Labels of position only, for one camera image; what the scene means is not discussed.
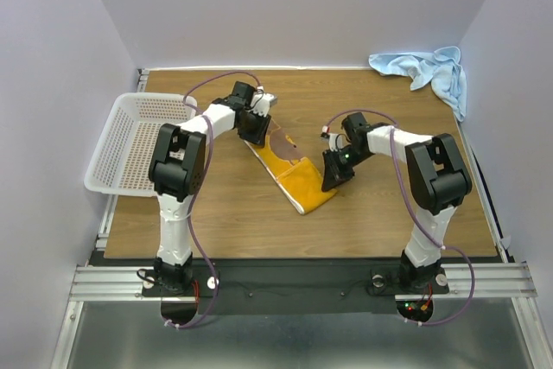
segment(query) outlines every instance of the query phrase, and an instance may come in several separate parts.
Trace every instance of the metal floor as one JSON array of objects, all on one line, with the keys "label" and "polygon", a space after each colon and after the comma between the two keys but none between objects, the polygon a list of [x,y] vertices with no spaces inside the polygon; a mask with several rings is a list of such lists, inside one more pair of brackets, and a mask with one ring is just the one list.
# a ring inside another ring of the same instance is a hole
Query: metal floor
[{"label": "metal floor", "polygon": [[[437,300],[436,317],[462,300]],[[418,328],[390,315],[216,316],[165,328],[157,302],[85,305],[69,367],[194,369],[533,367],[510,299],[476,299],[457,321]]]}]

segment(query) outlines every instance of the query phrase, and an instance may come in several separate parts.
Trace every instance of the wooden table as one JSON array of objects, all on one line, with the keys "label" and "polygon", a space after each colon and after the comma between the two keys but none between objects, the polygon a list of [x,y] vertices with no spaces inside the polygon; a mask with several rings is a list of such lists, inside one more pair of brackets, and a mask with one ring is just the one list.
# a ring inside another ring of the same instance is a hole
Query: wooden table
[{"label": "wooden table", "polygon": [[[154,71],[147,91],[184,93],[215,72]],[[451,110],[429,87],[410,92],[410,80],[374,71],[256,71],[265,91],[277,95],[274,119],[322,172],[327,144],[321,127],[336,112],[365,107],[387,112],[403,130],[452,134],[462,148]],[[231,76],[203,86],[202,108],[231,92]],[[367,116],[369,122],[380,121]],[[334,130],[339,128],[336,121]],[[391,159],[374,156],[316,211],[301,216],[236,133],[217,139],[212,166],[194,208],[194,229],[214,258],[395,257],[413,227],[399,193]],[[159,244],[155,198],[119,197],[106,258],[153,258]],[[475,189],[453,217],[446,242],[471,256],[495,255]]]}]

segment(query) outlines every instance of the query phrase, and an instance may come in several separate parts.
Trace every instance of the black bracket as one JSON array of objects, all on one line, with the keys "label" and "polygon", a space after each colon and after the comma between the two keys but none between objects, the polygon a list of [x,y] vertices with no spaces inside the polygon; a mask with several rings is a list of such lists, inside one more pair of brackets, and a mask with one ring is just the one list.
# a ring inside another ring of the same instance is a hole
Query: black bracket
[{"label": "black bracket", "polygon": [[341,124],[349,144],[337,151],[325,150],[322,152],[322,159],[325,164],[321,187],[323,192],[328,192],[355,176],[353,166],[373,156],[366,141],[367,133],[387,125],[386,123],[368,124],[360,112],[345,117]]},{"label": "black bracket", "polygon": [[265,146],[265,136],[269,129],[270,115],[259,116],[250,112],[251,101],[256,88],[244,82],[234,84],[231,95],[223,99],[215,99],[214,104],[227,105],[236,113],[234,128],[238,129],[238,136],[248,143]]},{"label": "black bracket", "polygon": [[192,283],[192,255],[184,264],[167,264],[161,258],[154,260],[154,269],[146,271],[146,277],[152,277],[156,284],[150,289],[143,289],[143,294],[148,291],[148,296],[155,293],[160,296],[174,296],[191,290]]},{"label": "black bracket", "polygon": [[[437,215],[449,205],[459,206],[473,188],[467,166],[449,134],[405,148],[411,193],[422,209]],[[442,166],[436,171],[435,165]]]},{"label": "black bracket", "polygon": [[[172,152],[185,150],[182,160]],[[206,157],[206,135],[164,124],[157,135],[148,177],[158,194],[170,194],[183,202],[200,189]]]}]

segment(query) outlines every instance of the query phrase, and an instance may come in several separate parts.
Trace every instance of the screw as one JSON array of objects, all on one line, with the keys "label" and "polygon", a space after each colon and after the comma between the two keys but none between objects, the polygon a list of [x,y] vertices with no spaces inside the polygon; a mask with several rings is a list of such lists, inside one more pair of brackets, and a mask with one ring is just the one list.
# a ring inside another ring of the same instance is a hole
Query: screw
[{"label": "screw", "polygon": [[443,274],[438,274],[437,276],[435,276],[435,281],[441,287],[445,287],[446,285],[448,285],[448,278]]},{"label": "screw", "polygon": [[217,278],[217,283],[215,282],[215,278],[209,277],[207,279],[207,287],[209,289],[215,289],[215,284],[219,285],[219,279]]},{"label": "screw", "polygon": [[379,274],[372,276],[372,285],[377,289],[381,289],[384,287],[384,278]]}]

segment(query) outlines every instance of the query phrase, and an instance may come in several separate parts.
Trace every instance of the metal frame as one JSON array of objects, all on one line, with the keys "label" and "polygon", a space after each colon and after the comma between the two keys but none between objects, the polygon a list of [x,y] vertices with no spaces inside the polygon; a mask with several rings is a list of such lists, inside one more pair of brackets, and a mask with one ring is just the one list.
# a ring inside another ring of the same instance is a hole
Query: metal frame
[{"label": "metal frame", "polygon": [[[474,264],[476,275],[475,298],[532,298],[536,288],[526,264]],[[70,302],[134,302],[157,301],[143,297],[143,282],[137,277],[139,269],[152,267],[79,267],[75,272]],[[434,298],[467,298],[471,286],[470,272],[465,264],[444,264],[448,276],[449,294]],[[396,296],[397,300],[420,298]],[[193,302],[193,297],[163,297],[163,301]]]},{"label": "metal frame", "polygon": [[[225,69],[225,68],[184,68],[184,69]],[[282,69],[267,67],[264,69]],[[296,68],[296,69],[317,69],[317,68]],[[143,92],[146,89],[149,77],[149,69],[139,69],[137,91]],[[540,320],[536,303],[536,288],[531,278],[530,270],[526,263],[509,264],[509,258],[499,229],[493,217],[490,201],[486,197],[484,184],[480,178],[476,160],[472,152],[461,124],[457,128],[461,135],[461,141],[465,148],[470,169],[473,172],[474,183],[478,190],[480,202],[486,215],[486,220],[492,234],[493,242],[496,245],[503,264],[474,264],[476,274],[475,297],[480,298],[511,298],[521,327],[526,347],[534,367],[553,368],[553,353],[547,340],[543,324]],[[104,217],[100,224],[97,250],[103,251],[111,229],[113,214],[118,198],[111,195],[105,208]],[[448,276],[450,293],[435,297],[440,298],[466,298],[470,288],[470,274],[468,267],[464,264],[445,264],[443,268]],[[75,271],[73,286],[69,296],[67,311],[60,331],[60,337],[54,352],[52,369],[67,368],[73,343],[79,327],[79,319],[82,314],[85,302],[141,302],[160,301],[156,298],[142,297],[142,281],[137,277],[138,267],[79,267]],[[396,296],[398,300],[408,300],[410,296]],[[192,297],[163,298],[163,301],[192,302]]]}]

